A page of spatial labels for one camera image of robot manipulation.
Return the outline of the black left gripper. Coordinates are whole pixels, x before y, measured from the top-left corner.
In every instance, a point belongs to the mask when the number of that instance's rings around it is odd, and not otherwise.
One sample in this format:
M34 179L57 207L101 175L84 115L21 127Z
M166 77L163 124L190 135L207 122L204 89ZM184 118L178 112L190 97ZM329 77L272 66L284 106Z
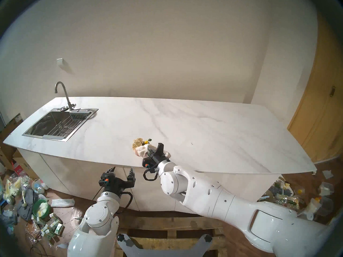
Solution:
M106 173L103 173L98 183L101 187L104 187L104 192L122 194L125 189L133 188L135 186L135 173L131 167L127 176L127 181L124 181L116 177L115 168L116 167L112 167Z

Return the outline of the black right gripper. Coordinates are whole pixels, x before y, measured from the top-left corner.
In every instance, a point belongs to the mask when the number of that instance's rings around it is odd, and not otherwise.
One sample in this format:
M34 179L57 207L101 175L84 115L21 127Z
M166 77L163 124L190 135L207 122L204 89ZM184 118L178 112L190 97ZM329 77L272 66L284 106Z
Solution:
M167 154L164 152L164 144L158 143L157 154L155 150L148 150L146 157L142 160L142 166L146 169L155 169L162 161L170 162Z

